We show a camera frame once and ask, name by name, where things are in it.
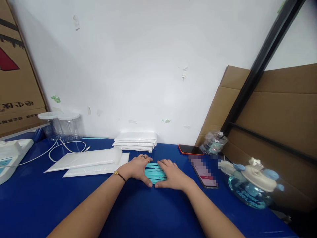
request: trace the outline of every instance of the plastic container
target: plastic container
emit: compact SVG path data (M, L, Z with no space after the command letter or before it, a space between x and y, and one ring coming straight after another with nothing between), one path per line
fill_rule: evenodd
M274 189L284 191L284 186L277 184L278 173L270 169L263 169L260 160L251 158L250 165L236 165L236 171L228 179L232 192L245 204L256 209L269 206Z
M208 155L218 154L227 142L228 138L222 132L208 132L200 149Z
M58 116L65 142L77 141L83 137L83 126L78 113L64 113Z
M43 123L49 123L49 125L43 127L44 133L48 140L57 140L62 138L62 129L58 120L58 115L63 114L60 111L44 112L37 115L37 117L43 120Z

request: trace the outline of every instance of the white wall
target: white wall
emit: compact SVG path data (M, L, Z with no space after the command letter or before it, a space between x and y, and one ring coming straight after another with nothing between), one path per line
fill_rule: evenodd
M317 1L306 0L266 70L317 63Z
M11 0L51 109L81 113L87 136L172 144L195 143L226 66L251 67L282 2Z

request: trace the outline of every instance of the bracelet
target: bracelet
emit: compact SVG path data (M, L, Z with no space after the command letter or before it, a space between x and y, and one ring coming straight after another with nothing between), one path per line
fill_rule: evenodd
M124 177L122 177L122 175L119 174L119 172L117 170L115 171L115 174L119 175L124 180L124 182L126 183L126 180L124 179Z

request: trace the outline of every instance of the charging cable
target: charging cable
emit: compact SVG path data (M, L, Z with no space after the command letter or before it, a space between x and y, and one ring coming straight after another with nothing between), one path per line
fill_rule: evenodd
M58 141L62 142L62 144L60 144L60 145L54 147L54 146L57 144ZM73 152L73 151L71 151L71 150L66 146L66 144L68 144L68 143L76 143L76 142L79 142L79 143L83 143L83 144L84 144L84 148L83 148L80 152ZM50 160L56 163L57 161L55 161L55 160L53 160L53 159L51 158L51 152L52 152L52 150L54 150L55 148L57 148L57 147L59 147L59 146L61 146L61 145L65 146L65 148L66 148L69 152L71 152L71 153L73 153L73 154L78 154L78 153L86 152L87 150L90 149L90 146L86 148L86 143L85 143L85 142L82 142L82 141L71 141L71 142L66 142L66 143L64 143L61 139L57 139L57 140L55 141L54 145L53 145L51 148L49 148L46 152L44 152L43 154L41 154L40 156L38 156L38 157L36 157L36 158L34 158L34 159L31 159L31 160L29 160L29 161L27 161L27 162L25 162L25 163L22 163L22 164L13 165L13 166L3 165L3 166L0 166L0 168L2 168L2 167L16 167L16 166L20 166L20 165L27 164L27 163L29 163L29 162L31 162L31 161L33 161L33 160L36 160L37 158L40 158L41 156L45 155L47 152L49 152L49 158L50 158Z

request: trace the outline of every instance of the red phone case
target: red phone case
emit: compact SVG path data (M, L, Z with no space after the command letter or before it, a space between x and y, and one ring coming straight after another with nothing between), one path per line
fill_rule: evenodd
M188 154L188 155L205 155L204 153L202 153L202 154L184 153L184 152L181 150L181 148L179 147L179 145L178 145L178 148L179 148L179 151L180 151L182 154Z

